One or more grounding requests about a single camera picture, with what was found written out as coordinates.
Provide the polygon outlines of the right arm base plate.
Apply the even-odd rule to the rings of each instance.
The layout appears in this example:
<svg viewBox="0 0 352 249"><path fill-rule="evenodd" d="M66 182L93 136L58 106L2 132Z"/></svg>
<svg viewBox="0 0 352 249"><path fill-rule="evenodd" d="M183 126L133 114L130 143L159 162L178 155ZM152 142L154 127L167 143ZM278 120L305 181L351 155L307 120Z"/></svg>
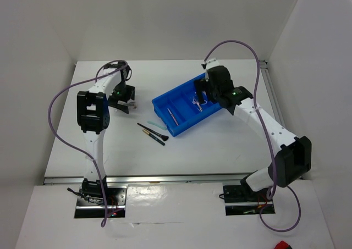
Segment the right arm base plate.
<svg viewBox="0 0 352 249"><path fill-rule="evenodd" d="M218 197L224 201L226 216L255 215L261 209L263 214L275 214L273 201L266 194L267 189L246 194L240 185L223 185L223 193Z"/></svg>

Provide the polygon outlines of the false eyelash packet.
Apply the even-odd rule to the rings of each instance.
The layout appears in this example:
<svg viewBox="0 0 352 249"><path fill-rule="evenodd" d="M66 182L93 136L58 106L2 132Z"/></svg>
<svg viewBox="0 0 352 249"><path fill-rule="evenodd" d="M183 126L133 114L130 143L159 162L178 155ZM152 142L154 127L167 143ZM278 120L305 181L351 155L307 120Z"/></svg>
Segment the false eyelash packet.
<svg viewBox="0 0 352 249"><path fill-rule="evenodd" d="M137 103L136 102L127 102L125 105L127 106L129 111L137 109Z"/></svg>

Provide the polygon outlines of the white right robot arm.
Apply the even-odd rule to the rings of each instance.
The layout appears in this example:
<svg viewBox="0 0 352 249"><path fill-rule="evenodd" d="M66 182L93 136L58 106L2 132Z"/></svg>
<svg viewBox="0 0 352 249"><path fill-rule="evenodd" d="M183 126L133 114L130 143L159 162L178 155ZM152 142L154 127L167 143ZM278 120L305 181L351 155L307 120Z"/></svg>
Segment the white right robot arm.
<svg viewBox="0 0 352 249"><path fill-rule="evenodd" d="M194 81L197 96L206 96L208 101L218 103L268 144L271 163L241 180L243 199L251 201L262 190L287 187L310 171L312 143L306 136L297 137L288 131L255 103L249 90L235 87L225 66L203 64L203 68L205 76Z"/></svg>

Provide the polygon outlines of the gold green mascara tube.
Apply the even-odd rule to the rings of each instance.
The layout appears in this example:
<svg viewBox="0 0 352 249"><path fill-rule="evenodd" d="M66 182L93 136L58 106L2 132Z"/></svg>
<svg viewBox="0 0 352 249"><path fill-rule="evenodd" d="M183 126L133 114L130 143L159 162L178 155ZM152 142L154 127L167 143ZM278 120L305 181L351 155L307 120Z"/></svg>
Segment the gold green mascara tube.
<svg viewBox="0 0 352 249"><path fill-rule="evenodd" d="M156 142L158 142L160 145L162 145L162 146L165 145L165 143L164 143L162 140L158 139L155 135L151 134L149 131L143 129L143 132L144 132L146 135L148 135L150 138L152 138L153 140L155 140Z"/></svg>

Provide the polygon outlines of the brown hair clip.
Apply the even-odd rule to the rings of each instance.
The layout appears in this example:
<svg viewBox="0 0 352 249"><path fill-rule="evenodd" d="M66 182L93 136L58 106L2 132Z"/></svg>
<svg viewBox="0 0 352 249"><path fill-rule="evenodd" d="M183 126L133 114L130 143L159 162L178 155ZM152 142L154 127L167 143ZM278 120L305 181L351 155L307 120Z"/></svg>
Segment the brown hair clip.
<svg viewBox="0 0 352 249"><path fill-rule="evenodd" d="M197 105L197 107L198 107L199 111L200 111L200 112L202 112L202 111L203 111L203 109L202 109L202 107L201 107L200 102L199 102L197 99L194 99L194 103Z"/></svg>

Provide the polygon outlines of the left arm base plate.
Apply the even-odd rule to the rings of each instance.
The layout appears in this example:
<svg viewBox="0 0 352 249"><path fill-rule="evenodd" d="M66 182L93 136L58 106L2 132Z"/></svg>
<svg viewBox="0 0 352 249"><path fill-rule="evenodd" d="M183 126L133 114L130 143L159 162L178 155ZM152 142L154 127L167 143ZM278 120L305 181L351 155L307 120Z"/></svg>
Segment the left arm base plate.
<svg viewBox="0 0 352 249"><path fill-rule="evenodd" d="M105 205L103 198L77 195L75 219L104 218ZM124 218L127 201L127 187L111 187L107 191L107 213L109 218Z"/></svg>

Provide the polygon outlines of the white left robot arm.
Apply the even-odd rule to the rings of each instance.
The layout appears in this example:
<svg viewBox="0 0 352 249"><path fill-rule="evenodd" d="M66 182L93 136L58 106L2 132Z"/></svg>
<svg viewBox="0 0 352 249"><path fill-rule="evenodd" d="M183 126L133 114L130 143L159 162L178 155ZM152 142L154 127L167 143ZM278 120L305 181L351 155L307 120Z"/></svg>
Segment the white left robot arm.
<svg viewBox="0 0 352 249"><path fill-rule="evenodd" d="M77 121L83 132L86 170L82 194L95 204L108 200L106 172L103 161L103 139L109 127L109 107L128 114L135 107L135 87L127 84L131 68L126 61L114 60L100 68L95 84L76 97Z"/></svg>

